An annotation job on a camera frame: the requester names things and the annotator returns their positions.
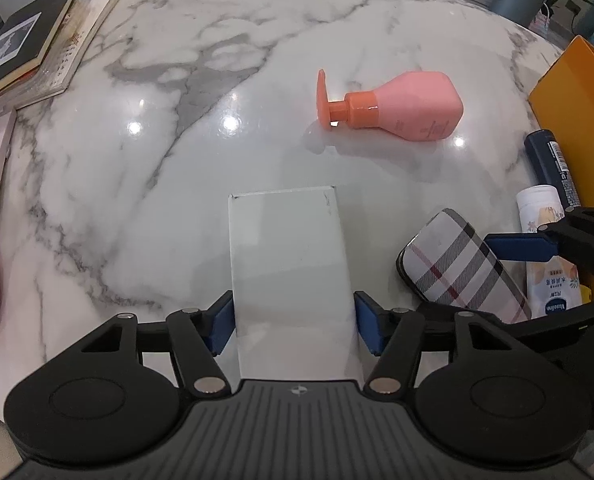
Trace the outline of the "plaid glasses case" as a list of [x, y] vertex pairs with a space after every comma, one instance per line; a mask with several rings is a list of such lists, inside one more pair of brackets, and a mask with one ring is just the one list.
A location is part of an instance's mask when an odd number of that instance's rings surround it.
[[402, 248], [396, 269], [424, 301], [488, 312], [501, 322], [528, 321], [521, 287], [457, 211], [442, 209]]

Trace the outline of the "white floral tube bottle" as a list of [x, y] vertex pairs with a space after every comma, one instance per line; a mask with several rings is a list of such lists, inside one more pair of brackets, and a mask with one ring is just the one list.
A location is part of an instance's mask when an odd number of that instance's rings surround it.
[[[524, 234], [537, 234], [540, 226], [564, 217], [559, 193], [552, 185], [525, 188], [516, 195], [516, 203]], [[542, 318], [582, 304], [576, 266], [556, 254], [526, 259], [526, 288], [532, 318]]]

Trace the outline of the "white rectangular box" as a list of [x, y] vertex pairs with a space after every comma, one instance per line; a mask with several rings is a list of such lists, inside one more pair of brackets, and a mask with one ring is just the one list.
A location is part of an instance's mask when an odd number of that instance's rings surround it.
[[334, 188], [233, 195], [229, 237], [242, 377], [361, 382]]

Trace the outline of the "dark blue spray can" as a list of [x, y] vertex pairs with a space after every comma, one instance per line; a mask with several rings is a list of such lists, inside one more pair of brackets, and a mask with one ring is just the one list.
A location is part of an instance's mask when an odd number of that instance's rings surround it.
[[529, 133], [525, 136], [524, 148], [537, 182], [556, 188], [564, 209], [579, 207], [582, 203], [554, 134], [547, 129]]

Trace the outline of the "pink pump bottle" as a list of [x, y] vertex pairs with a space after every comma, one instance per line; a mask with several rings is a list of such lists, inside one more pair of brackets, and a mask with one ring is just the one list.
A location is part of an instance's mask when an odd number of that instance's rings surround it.
[[325, 71], [318, 72], [317, 113], [326, 129], [381, 129], [410, 142], [448, 138], [464, 106], [450, 78], [440, 72], [407, 72], [374, 90], [348, 92], [341, 101], [327, 95]]

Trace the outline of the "orange storage box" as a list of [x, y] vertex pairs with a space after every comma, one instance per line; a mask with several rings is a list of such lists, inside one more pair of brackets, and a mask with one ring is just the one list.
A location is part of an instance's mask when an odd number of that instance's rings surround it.
[[539, 125], [560, 144], [582, 204], [594, 207], [594, 47], [568, 45], [529, 93]]

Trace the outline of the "black photo book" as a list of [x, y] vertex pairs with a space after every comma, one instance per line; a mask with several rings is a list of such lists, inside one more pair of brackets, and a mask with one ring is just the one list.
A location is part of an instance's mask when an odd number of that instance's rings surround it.
[[0, 91], [37, 68], [73, 0], [34, 0], [12, 14], [0, 32]]

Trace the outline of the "beige book under stack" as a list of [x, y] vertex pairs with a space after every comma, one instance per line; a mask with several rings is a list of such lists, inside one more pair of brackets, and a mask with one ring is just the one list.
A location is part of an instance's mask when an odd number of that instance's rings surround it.
[[0, 91], [0, 116], [66, 91], [100, 25], [119, 0], [74, 0], [42, 64]]

